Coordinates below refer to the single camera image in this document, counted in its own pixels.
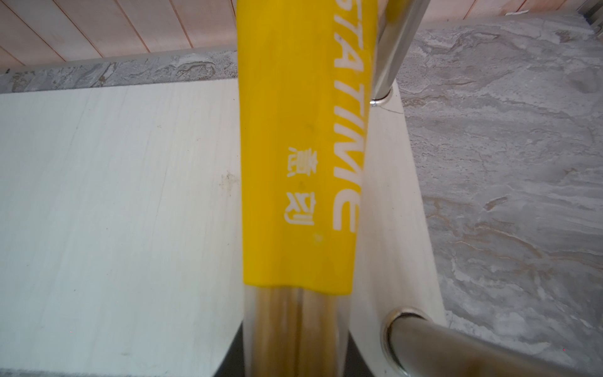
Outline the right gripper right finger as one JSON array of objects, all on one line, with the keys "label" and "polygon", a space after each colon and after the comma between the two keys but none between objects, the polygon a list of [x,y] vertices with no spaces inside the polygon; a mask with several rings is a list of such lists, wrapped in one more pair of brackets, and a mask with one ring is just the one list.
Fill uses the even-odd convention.
[{"label": "right gripper right finger", "polygon": [[350,336],[345,356],[344,377],[373,377],[371,369],[361,355],[356,342]]}]

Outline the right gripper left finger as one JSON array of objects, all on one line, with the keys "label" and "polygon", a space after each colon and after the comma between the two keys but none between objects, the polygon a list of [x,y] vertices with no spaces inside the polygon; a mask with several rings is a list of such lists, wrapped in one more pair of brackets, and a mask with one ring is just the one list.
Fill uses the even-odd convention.
[{"label": "right gripper left finger", "polygon": [[240,324],[214,377],[245,377],[243,324]]}]

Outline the yellow Pastatime spaghetti pack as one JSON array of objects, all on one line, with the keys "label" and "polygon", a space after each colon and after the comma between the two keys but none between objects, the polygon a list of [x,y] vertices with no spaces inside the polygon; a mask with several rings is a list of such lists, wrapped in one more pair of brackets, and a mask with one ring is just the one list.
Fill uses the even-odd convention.
[{"label": "yellow Pastatime spaghetti pack", "polygon": [[341,376],[378,34],[376,1],[241,1],[249,376]]}]

